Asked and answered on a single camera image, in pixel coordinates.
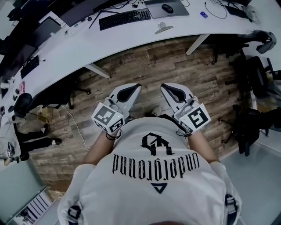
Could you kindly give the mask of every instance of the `desk leg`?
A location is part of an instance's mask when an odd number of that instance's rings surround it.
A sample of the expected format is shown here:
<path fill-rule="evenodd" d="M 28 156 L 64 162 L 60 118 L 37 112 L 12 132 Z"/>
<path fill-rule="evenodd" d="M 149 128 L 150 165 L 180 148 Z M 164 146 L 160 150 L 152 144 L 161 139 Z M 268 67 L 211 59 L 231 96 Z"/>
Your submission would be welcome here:
<path fill-rule="evenodd" d="M 191 55 L 192 52 L 194 52 L 194 50 L 198 48 L 198 46 L 202 44 L 202 42 L 205 41 L 207 37 L 209 37 L 209 35 L 210 34 L 201 34 L 199 38 L 197 38 L 197 40 L 190 46 L 190 48 L 186 52 L 186 55 Z"/>
<path fill-rule="evenodd" d="M 106 79 L 111 78 L 110 75 L 109 75 L 107 72 L 105 72 L 104 70 L 102 70 L 101 68 L 99 68 L 98 66 L 96 66 L 96 65 L 93 64 L 93 63 L 91 63 L 91 64 L 89 64 L 89 65 L 86 65 L 85 67 L 86 67 L 87 69 L 89 69 L 89 70 L 91 70 L 91 71 L 93 71 L 93 72 L 95 72 L 95 73 L 97 73 L 97 74 L 103 76 L 103 77 L 106 78 Z"/>

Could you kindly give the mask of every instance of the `strap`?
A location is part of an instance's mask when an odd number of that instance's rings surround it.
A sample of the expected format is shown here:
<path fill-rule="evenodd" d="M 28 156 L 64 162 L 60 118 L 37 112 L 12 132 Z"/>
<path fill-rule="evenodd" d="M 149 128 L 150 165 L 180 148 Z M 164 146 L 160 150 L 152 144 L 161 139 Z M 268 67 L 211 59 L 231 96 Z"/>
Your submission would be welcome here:
<path fill-rule="evenodd" d="M 230 194 L 226 194 L 224 203 L 228 211 L 227 225 L 233 225 L 237 216 L 237 209 L 238 209 L 235 198 Z"/>
<path fill-rule="evenodd" d="M 68 224 L 69 225 L 78 225 L 78 218 L 81 215 L 81 209 L 79 206 L 71 206 L 67 212 Z"/>

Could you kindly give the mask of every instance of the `hand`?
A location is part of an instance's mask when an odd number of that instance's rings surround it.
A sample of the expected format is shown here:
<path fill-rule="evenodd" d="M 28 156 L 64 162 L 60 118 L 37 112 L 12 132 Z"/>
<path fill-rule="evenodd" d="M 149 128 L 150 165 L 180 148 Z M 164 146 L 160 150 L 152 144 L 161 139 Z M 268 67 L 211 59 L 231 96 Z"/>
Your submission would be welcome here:
<path fill-rule="evenodd" d="M 8 166 L 10 164 L 10 162 L 11 162 L 10 158 L 9 159 L 5 159 L 4 166 Z"/>

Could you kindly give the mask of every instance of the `black keyboard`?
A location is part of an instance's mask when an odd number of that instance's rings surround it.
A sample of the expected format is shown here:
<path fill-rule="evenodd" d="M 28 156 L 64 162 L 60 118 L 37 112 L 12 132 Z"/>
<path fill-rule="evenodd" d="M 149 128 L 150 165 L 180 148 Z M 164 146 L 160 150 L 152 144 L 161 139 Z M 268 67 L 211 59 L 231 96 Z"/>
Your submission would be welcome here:
<path fill-rule="evenodd" d="M 241 18 L 246 18 L 248 19 L 248 16 L 247 14 L 243 11 L 243 10 L 240 10 L 240 9 L 236 9 L 236 8 L 233 8 L 231 6 L 224 6 L 227 11 L 229 12 L 229 14 L 231 15 L 234 15 L 234 16 L 239 16 Z"/>
<path fill-rule="evenodd" d="M 100 30 L 105 30 L 114 26 L 126 23 L 151 19 L 148 9 L 138 9 L 128 12 L 118 13 L 99 20 Z"/>
<path fill-rule="evenodd" d="M 24 78 L 27 74 L 33 71 L 37 66 L 39 66 L 39 57 L 35 56 L 32 60 L 30 60 L 22 69 L 21 76 Z"/>

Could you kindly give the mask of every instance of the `white t-shirt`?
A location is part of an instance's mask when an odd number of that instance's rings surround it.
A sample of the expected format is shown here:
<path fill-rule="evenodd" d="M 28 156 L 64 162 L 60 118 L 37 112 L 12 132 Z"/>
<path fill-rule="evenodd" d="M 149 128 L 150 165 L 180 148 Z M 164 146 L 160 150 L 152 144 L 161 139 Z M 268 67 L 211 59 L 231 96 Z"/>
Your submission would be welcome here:
<path fill-rule="evenodd" d="M 162 118 L 141 118 L 122 127 L 113 152 L 97 166 L 75 170 L 58 215 L 82 209 L 79 224 L 148 225 L 177 221 L 187 225 L 226 224 L 226 193 L 241 210 L 241 199 L 225 167 L 208 164 L 189 150 L 178 127 Z"/>

